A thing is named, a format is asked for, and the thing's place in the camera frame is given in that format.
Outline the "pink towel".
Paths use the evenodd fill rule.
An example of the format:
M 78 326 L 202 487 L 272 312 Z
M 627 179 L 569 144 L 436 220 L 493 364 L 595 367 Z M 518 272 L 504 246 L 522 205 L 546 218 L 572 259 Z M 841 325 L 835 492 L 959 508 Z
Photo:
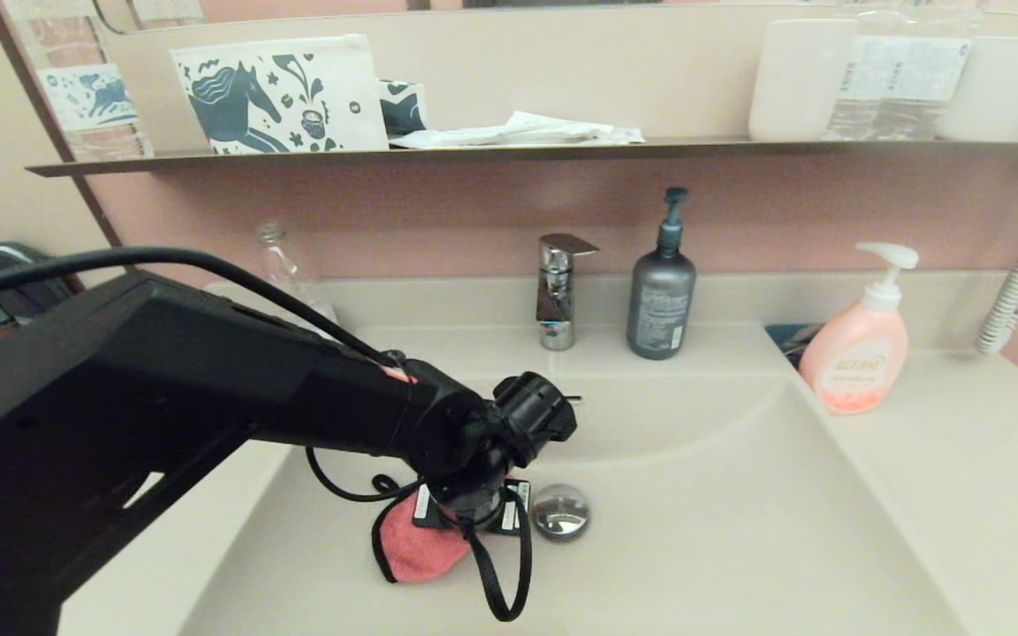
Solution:
M 472 553 L 463 531 L 414 524 L 417 490 L 396 496 L 380 512 L 370 531 L 372 556 L 388 583 L 429 582 L 448 574 Z

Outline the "chrome faucet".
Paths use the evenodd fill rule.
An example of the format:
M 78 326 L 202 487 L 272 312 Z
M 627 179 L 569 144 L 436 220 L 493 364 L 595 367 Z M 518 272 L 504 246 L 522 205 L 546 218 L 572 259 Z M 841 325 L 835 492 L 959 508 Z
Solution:
M 598 246 L 577 235 L 550 233 L 538 239 L 538 294 L 535 319 L 540 344 L 553 352 L 568 351 L 574 333 L 574 265 L 576 258 L 597 254 Z

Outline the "beige sink basin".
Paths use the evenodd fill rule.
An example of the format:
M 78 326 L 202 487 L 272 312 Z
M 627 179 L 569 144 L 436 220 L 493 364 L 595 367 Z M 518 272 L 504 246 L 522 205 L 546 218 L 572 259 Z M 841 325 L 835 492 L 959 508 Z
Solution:
M 534 539 L 527 608 L 489 611 L 472 559 L 389 584 L 375 506 L 288 459 L 181 636 L 966 636 L 794 382 L 553 375 L 579 427 L 522 478 L 591 519 Z

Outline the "chrome drain stopper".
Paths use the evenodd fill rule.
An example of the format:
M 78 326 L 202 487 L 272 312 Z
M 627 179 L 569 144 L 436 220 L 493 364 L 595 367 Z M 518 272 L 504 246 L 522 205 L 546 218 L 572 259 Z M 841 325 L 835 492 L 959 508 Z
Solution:
M 589 497 L 569 484 L 553 484 L 532 495 L 532 523 L 540 535 L 553 542 L 581 538 L 591 520 Z

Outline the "dark grey pump bottle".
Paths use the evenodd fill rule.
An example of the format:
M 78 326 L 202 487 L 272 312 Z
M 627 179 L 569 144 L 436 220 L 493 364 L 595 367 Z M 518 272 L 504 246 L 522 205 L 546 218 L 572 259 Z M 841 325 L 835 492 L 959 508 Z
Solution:
M 627 308 L 627 346 L 638 357 L 667 360 L 678 354 L 694 303 L 695 264 L 681 252 L 681 210 L 689 190 L 670 186 L 666 217 L 659 223 L 655 249 L 635 262 Z

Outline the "clear empty plastic bottle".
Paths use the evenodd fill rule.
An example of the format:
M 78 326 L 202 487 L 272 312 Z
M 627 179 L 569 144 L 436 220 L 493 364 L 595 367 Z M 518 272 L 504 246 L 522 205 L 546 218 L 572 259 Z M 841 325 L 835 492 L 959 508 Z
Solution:
M 298 262 L 288 251 L 287 230 L 278 222 L 254 226 L 254 235 L 262 251 L 262 265 L 271 284 L 312 307 L 316 313 L 337 323 L 337 313 L 326 290 L 308 278 Z

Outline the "pink soap pump bottle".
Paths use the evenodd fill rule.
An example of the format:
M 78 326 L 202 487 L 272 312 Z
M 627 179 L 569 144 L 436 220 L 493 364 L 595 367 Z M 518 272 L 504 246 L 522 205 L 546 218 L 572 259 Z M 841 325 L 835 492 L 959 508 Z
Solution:
M 835 415 L 866 413 L 880 406 L 908 355 L 908 327 L 900 315 L 901 271 L 916 269 L 920 254 L 909 246 L 860 242 L 856 249 L 887 264 L 853 305 L 824 323 L 808 343 L 797 371 Z

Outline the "white paper packets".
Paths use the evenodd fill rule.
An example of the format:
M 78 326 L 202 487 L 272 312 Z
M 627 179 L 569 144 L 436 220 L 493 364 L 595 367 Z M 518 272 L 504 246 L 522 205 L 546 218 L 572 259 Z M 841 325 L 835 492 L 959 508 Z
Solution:
M 516 111 L 503 125 L 470 126 L 450 130 L 420 130 L 391 138 L 406 149 L 548 148 L 549 146 L 645 144 L 642 130 L 581 122 Z

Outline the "white horse print pouch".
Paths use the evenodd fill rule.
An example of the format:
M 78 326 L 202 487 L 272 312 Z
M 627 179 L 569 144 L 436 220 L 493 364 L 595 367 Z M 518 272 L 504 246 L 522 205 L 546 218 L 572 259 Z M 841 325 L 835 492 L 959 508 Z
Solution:
M 169 53 L 215 155 L 389 147 L 367 36 L 239 42 Z

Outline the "clear labelled water bottle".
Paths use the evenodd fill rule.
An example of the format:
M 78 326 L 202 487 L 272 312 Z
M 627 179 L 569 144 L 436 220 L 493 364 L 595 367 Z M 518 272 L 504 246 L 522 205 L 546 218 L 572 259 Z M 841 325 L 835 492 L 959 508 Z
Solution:
M 857 21 L 825 140 L 934 140 L 987 0 L 833 0 Z

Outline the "clear bottle horse label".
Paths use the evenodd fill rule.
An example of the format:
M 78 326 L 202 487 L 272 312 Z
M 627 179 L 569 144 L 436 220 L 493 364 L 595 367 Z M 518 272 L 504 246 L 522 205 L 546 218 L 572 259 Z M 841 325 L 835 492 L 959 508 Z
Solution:
M 154 155 L 92 0 L 3 0 L 36 83 L 78 162 Z

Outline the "dark metal wall shelf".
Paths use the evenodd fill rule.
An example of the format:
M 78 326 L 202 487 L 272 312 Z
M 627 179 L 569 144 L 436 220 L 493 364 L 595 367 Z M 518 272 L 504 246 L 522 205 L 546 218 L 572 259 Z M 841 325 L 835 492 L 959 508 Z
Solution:
M 1018 142 L 810 141 L 755 142 L 743 137 L 653 138 L 645 144 L 480 146 L 480 148 L 391 148 L 319 153 L 254 155 L 165 155 L 104 162 L 29 165 L 42 178 L 105 176 L 205 168 L 285 168 L 285 166 L 487 163 L 545 161 L 691 160 L 704 157 L 781 155 L 1010 155 Z

